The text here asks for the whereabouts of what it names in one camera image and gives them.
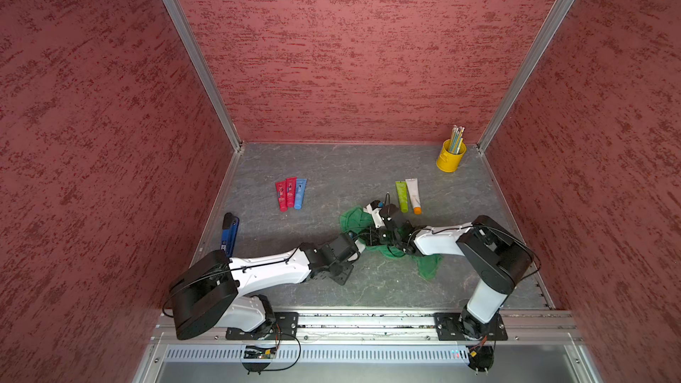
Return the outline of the green microfiber cloth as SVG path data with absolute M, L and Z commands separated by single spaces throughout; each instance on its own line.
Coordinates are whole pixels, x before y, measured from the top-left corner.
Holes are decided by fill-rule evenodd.
M 399 252 L 397 248 L 380 245 L 378 229 L 375 227 L 372 216 L 361 207 L 353 207 L 343 213 L 339 218 L 339 222 L 342 232 L 350 233 L 355 240 L 360 240 L 367 250 L 381 253 L 389 260 L 410 258 L 417 265 L 418 274 L 421 278 L 429 281 L 436 277 L 443 259 L 441 255 L 406 255 Z

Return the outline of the green tube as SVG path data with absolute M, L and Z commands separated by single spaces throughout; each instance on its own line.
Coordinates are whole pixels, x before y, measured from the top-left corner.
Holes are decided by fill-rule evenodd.
M 409 211 L 409 194 L 408 187 L 405 181 L 395 182 L 395 189 L 397 190 L 397 197 L 399 207 L 402 213 Z

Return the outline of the white tube orange cap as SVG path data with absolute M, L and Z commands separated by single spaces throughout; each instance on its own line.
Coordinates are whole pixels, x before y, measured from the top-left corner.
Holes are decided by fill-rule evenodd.
M 408 178 L 405 180 L 407 191 L 410 197 L 411 206 L 415 215 L 422 214 L 422 205 L 420 200 L 419 181 L 416 178 Z

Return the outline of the blue tube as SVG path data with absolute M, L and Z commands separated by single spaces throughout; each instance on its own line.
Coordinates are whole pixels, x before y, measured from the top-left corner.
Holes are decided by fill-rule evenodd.
M 301 210 L 303 208 L 303 201 L 304 201 L 306 186 L 307 186 L 307 179 L 306 178 L 296 179 L 295 194 L 294 194 L 294 209 L 296 209 L 296 210 Z

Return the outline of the white tube red cap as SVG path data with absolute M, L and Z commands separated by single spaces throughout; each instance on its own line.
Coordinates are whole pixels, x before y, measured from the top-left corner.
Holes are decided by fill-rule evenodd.
M 356 247 L 358 248 L 358 253 L 361 254 L 361 253 L 363 253 L 363 251 L 366 250 L 365 244 L 364 244 L 363 241 L 361 241 L 360 239 L 358 239 L 358 240 L 355 242 L 355 244 L 356 244 Z

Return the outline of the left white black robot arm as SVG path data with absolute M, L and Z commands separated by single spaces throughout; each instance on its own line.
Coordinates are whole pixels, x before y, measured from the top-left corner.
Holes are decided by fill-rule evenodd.
M 282 254 L 256 258 L 212 251 L 170 284 L 177 338 L 191 340 L 216 326 L 268 334 L 275 317 L 269 301 L 259 294 L 262 290 L 320 278 L 345 285 L 364 250 L 342 234 L 321 246 L 303 243 Z

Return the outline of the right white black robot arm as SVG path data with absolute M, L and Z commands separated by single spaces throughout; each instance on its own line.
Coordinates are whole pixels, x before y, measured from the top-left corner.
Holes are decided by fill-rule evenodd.
M 436 317 L 441 337 L 472 342 L 506 340 L 500 310 L 519 283 L 533 275 L 536 254 L 489 216 L 445 227 L 413 226 L 388 218 L 380 228 L 359 232 L 365 246 L 384 246 L 392 254 L 465 258 L 479 282 L 457 318 Z

